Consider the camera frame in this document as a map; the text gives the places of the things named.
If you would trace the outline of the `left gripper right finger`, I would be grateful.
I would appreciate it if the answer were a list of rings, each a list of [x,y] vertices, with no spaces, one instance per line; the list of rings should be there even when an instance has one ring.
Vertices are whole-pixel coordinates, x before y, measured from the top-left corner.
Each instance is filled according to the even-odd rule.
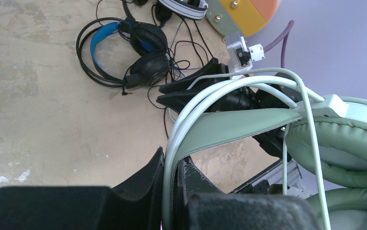
[[[281,184],[262,180],[247,193],[224,194],[194,165],[178,164],[175,176],[177,230],[318,230],[307,201],[282,194]]]

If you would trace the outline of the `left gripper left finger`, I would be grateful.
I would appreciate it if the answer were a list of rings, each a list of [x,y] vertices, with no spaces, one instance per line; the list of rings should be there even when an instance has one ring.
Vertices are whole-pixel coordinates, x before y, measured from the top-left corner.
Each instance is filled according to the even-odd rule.
[[[158,230],[164,153],[131,177],[106,186],[0,188],[0,230]]]

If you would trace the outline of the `mint green headphones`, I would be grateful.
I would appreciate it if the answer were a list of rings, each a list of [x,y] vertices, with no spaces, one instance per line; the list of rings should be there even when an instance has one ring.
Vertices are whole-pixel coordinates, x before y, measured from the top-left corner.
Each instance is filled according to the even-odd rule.
[[[262,89],[289,106],[207,113],[239,88]],[[162,224],[172,228],[172,190],[178,162],[197,151],[285,127],[283,159],[291,156],[315,174],[308,201],[324,229],[367,229],[367,100],[319,96],[300,77],[255,76],[207,87],[183,108],[166,148]]]

